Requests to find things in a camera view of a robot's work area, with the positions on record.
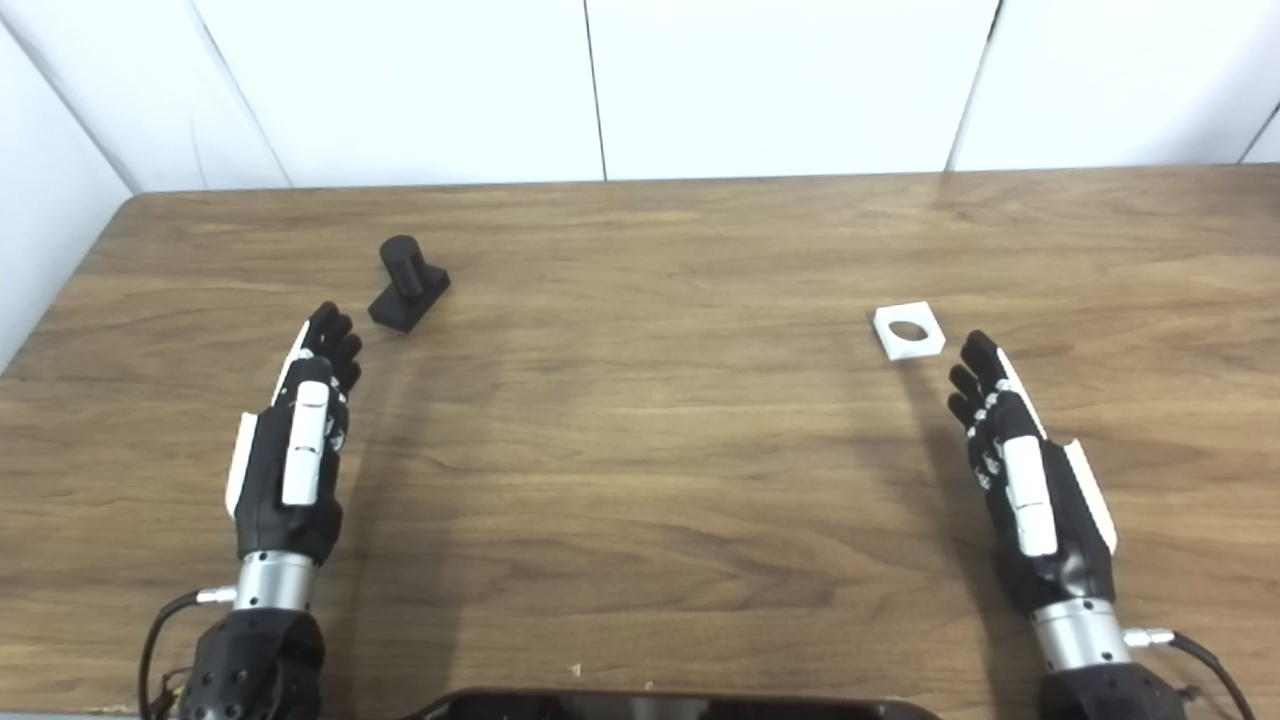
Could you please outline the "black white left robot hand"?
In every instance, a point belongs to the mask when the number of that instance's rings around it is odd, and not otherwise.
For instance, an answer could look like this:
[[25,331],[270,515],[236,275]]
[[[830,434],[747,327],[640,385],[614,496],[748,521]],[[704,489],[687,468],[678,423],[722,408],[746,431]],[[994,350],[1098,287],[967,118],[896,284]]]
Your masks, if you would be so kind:
[[241,418],[227,484],[236,556],[296,553],[321,566],[340,537],[337,498],[348,401],[362,369],[353,322],[333,301],[303,323],[270,404]]

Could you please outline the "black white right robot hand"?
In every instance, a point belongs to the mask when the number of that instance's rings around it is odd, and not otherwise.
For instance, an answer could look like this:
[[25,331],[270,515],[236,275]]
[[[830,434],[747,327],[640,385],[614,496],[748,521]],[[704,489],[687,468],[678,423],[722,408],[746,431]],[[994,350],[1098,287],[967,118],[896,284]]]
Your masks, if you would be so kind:
[[947,406],[995,528],[995,571],[1016,611],[1114,602],[1117,533],[1079,439],[1050,437],[1007,354],[973,331]]

